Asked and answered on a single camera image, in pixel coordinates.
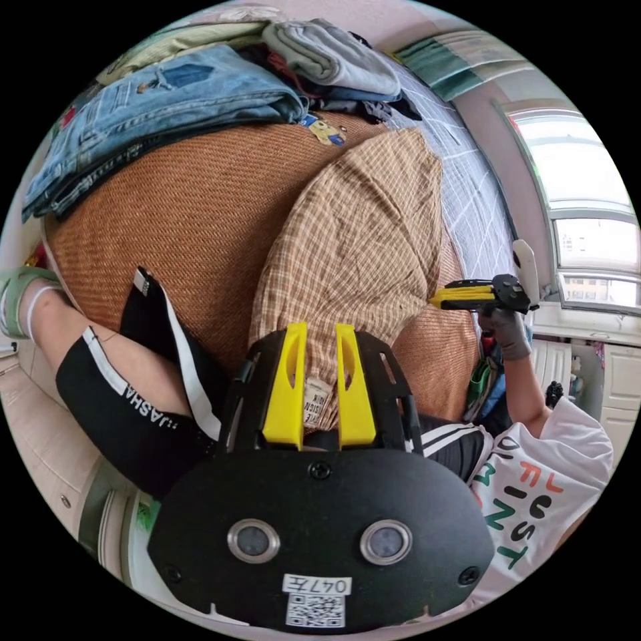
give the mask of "window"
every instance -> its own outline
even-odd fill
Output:
[[[508,117],[546,209],[562,304],[641,315],[641,230],[597,133],[571,110]]]

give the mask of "qr code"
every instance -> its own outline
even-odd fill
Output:
[[[345,597],[290,594],[287,625],[299,628],[344,628]]]

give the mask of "label sticker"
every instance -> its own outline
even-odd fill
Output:
[[[319,379],[307,380],[305,383],[305,398],[302,406],[303,424],[305,427],[316,427],[331,391],[331,386]]]
[[[326,596],[349,596],[352,594],[352,579],[348,576],[304,576],[286,574],[282,578],[282,591],[290,594],[324,594]]]
[[[345,597],[290,594],[286,625],[299,628],[344,628]]]
[[[345,597],[351,577],[286,574],[282,591],[289,593],[286,625],[298,628],[344,628]]]

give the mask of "hand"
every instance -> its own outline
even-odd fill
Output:
[[[492,332],[501,346],[504,361],[518,361],[529,356],[531,349],[523,317],[518,312],[507,309],[493,309],[491,314],[479,311],[479,326],[484,332]]]

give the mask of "stack of clothes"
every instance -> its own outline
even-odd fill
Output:
[[[420,119],[383,54],[321,19],[266,20],[275,11],[214,12],[165,29],[118,59],[54,127],[23,221],[48,212],[64,220],[121,167],[190,136],[284,123],[340,145],[340,131],[328,132],[310,110],[378,123],[397,108]]]

